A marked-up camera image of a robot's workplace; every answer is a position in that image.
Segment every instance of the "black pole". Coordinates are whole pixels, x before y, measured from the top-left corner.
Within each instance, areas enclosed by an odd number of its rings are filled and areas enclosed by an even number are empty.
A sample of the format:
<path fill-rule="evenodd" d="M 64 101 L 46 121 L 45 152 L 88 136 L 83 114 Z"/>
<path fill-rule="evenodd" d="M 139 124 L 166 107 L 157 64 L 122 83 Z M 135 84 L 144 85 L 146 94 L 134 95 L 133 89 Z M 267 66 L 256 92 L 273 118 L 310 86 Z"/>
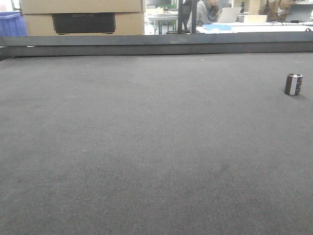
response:
<path fill-rule="evenodd" d="M 182 34 L 182 1 L 178 0 L 177 34 Z"/>
<path fill-rule="evenodd" d="M 197 2 L 198 0 L 192 0 L 192 6 L 191 6 L 191 33 L 196 33 L 197 32 Z"/>

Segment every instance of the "metal frame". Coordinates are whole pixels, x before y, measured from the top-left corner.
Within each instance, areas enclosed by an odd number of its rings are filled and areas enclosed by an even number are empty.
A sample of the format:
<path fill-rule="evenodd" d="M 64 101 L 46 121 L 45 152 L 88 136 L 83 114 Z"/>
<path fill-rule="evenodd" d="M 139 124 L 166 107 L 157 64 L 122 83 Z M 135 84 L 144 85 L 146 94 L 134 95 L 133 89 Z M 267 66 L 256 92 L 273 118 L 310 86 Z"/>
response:
<path fill-rule="evenodd" d="M 0 37 L 0 56 L 313 52 L 312 32 Z"/>

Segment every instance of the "person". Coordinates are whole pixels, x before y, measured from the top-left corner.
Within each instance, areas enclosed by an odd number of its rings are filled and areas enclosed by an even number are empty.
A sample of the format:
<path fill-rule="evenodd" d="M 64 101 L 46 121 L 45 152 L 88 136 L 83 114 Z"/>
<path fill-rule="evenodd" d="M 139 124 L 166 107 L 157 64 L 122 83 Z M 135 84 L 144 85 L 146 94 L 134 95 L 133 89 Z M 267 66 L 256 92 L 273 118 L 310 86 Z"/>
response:
<path fill-rule="evenodd" d="M 218 2 L 219 0 L 200 0 L 197 3 L 197 19 L 196 19 L 197 26 L 217 21 L 219 16 L 218 15 L 219 7 L 217 6 Z M 187 29 L 189 31 L 191 31 L 191 19 L 192 13 L 190 14 L 187 23 Z"/>
<path fill-rule="evenodd" d="M 259 9 L 259 15 L 267 15 L 267 21 L 284 21 L 289 12 L 293 0 L 272 0 L 268 9 L 266 4 Z"/>

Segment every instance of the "desk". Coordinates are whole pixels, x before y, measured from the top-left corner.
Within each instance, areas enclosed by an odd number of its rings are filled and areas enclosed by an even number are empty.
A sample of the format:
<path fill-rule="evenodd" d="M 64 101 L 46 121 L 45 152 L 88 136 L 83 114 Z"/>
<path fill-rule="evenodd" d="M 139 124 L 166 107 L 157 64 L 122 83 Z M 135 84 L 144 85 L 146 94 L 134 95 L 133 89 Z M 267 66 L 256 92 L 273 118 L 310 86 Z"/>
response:
<path fill-rule="evenodd" d="M 178 19 L 178 14 L 158 14 L 158 15 L 148 15 L 148 20 L 154 21 L 158 26 L 158 33 L 162 34 L 162 21 L 167 21 L 167 31 L 169 31 L 169 22 L 176 21 Z"/>
<path fill-rule="evenodd" d="M 207 30 L 204 27 L 197 27 L 200 33 L 246 33 L 246 32 L 303 32 L 307 28 L 313 31 L 313 23 L 217 23 L 232 26 L 231 30 Z"/>

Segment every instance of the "metal can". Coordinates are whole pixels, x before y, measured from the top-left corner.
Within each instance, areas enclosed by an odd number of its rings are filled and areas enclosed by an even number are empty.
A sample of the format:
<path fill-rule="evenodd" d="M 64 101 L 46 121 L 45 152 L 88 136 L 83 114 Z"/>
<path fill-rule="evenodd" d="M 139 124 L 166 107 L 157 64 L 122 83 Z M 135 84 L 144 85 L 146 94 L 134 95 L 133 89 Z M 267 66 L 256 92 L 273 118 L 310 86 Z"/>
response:
<path fill-rule="evenodd" d="M 287 76 L 285 94 L 299 95 L 303 76 L 301 74 L 290 73 Z"/>

